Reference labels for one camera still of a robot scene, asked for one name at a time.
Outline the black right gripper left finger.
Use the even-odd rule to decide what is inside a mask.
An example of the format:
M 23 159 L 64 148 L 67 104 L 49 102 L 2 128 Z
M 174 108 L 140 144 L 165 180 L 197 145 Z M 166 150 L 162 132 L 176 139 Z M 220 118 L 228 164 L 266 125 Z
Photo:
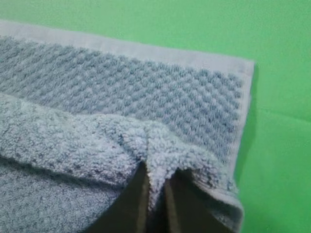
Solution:
M 147 232 L 149 179 L 141 162 L 127 187 L 86 233 Z

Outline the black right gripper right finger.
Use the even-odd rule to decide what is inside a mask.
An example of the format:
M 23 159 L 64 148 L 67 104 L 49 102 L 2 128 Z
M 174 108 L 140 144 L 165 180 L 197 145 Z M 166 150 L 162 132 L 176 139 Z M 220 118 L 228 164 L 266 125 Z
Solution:
M 167 233 L 232 233 L 204 204 L 189 171 L 177 170 L 164 184 Z

